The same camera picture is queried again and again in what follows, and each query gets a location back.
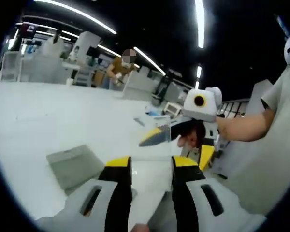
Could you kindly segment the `person's right hand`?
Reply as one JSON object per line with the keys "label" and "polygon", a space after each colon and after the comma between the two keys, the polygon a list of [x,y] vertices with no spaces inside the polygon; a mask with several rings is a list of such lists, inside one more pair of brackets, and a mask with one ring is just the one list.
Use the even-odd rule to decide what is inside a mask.
{"label": "person's right hand", "polygon": [[181,124],[182,130],[177,141],[178,147],[188,146],[189,148],[199,148],[206,135],[206,130],[201,120],[192,120]]}

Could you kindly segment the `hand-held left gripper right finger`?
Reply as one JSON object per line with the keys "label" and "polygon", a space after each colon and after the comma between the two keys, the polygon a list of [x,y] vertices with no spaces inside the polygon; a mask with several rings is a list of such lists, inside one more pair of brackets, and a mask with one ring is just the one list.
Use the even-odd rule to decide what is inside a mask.
{"label": "hand-held left gripper right finger", "polygon": [[255,232],[266,217],[251,214],[238,196],[214,178],[206,178],[187,157],[172,157],[172,200],[179,232]]}

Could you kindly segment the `person's left hand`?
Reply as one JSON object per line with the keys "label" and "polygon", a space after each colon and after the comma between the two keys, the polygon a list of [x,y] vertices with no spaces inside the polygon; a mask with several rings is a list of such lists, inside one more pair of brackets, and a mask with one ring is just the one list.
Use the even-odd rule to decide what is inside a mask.
{"label": "person's left hand", "polygon": [[130,232],[150,232],[148,225],[137,223],[133,226]]}

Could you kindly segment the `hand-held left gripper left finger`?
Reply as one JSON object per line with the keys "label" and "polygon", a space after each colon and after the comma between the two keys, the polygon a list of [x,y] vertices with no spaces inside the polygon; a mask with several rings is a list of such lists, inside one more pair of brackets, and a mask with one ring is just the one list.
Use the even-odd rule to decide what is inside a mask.
{"label": "hand-held left gripper left finger", "polygon": [[41,232],[126,232],[131,208],[131,158],[106,164],[99,178],[71,193],[64,208],[36,220]]}

